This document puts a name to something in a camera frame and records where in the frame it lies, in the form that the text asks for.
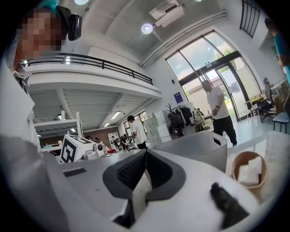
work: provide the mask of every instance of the trees outside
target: trees outside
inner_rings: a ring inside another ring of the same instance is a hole
[[[228,54],[231,54],[232,52],[234,52],[234,50],[229,50],[229,49],[226,49],[224,52],[223,52],[223,55],[224,56],[226,56],[226,55],[228,55]],[[221,55],[220,54],[217,54],[217,59],[219,59],[219,58],[221,58]],[[231,62],[231,65],[234,67],[234,69],[235,70],[237,70],[237,67],[236,67],[236,64],[235,64],[235,62],[232,60]],[[222,73],[222,72],[224,72],[224,71],[226,71],[226,70],[228,70],[229,68],[228,68],[228,66],[226,66],[226,67],[223,67],[222,69],[220,69],[219,71]]]

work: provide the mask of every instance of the tissue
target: tissue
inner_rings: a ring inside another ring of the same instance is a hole
[[[262,174],[262,158],[260,156],[249,161],[249,169],[254,169],[257,174]]]
[[[242,165],[239,168],[238,182],[245,186],[255,186],[259,184],[259,174],[249,165]]]

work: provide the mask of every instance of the person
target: person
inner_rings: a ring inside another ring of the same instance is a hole
[[[142,125],[142,122],[139,120],[135,120],[134,116],[130,115],[127,118],[128,122],[130,122],[130,130],[133,133],[133,138],[136,141],[136,144],[139,149],[146,149],[146,134]]]
[[[237,145],[236,131],[228,112],[222,89],[220,87],[212,87],[208,80],[203,81],[202,86],[207,92],[208,103],[212,110],[213,132],[222,136],[225,131],[233,146]]]
[[[41,56],[46,51],[55,50],[56,47],[60,48],[68,34],[67,22],[56,10],[57,4],[58,0],[42,1],[37,8],[29,12],[4,51],[3,60],[26,94],[28,92],[25,86],[28,84],[31,73],[25,71],[20,62]],[[33,118],[34,112],[31,109],[19,136],[40,149]]]
[[[279,64],[281,67],[285,68],[287,81],[290,84],[290,49],[274,22],[271,19],[265,19],[265,24],[270,33],[274,36]]]
[[[117,140],[115,139],[114,136],[112,136],[112,139],[111,139],[110,143],[111,143],[111,148],[112,149],[115,149],[116,151],[119,150],[119,145],[118,145]]]
[[[123,151],[130,150],[127,144],[127,139],[124,136],[121,136],[121,145],[123,147]]]
[[[86,139],[92,141],[92,137],[89,135],[86,136]]]
[[[128,137],[127,137],[127,134],[124,134],[123,137],[124,137],[124,139],[125,139],[125,142],[126,142],[126,143],[129,143],[129,141],[128,141]]]

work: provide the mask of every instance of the ceiling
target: ceiling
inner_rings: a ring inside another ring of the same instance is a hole
[[[73,0],[62,0],[60,4],[83,17],[82,37],[86,37],[88,30],[101,33],[144,60],[163,41],[184,27],[220,11],[218,0],[177,1],[185,15],[165,28],[155,27],[151,34],[142,34],[141,26],[156,22],[149,12],[164,0],[90,0],[82,6]]]
[[[58,115],[62,110],[65,110],[67,120],[75,119],[76,112],[79,112],[84,132],[104,128],[107,122],[110,122],[109,127],[116,126],[120,119],[142,107],[150,99],[117,92],[80,89],[52,89],[29,94],[35,102],[34,123],[59,120]],[[111,120],[117,111],[121,113]],[[62,128],[43,133],[46,137],[51,137],[59,135],[60,131],[66,133]]]

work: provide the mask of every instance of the headphones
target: headphones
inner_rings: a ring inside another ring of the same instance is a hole
[[[38,7],[50,9],[61,20],[62,40],[64,41],[68,35],[68,40],[74,41],[82,35],[82,17],[72,14],[69,8],[59,6],[58,0],[44,0]]]

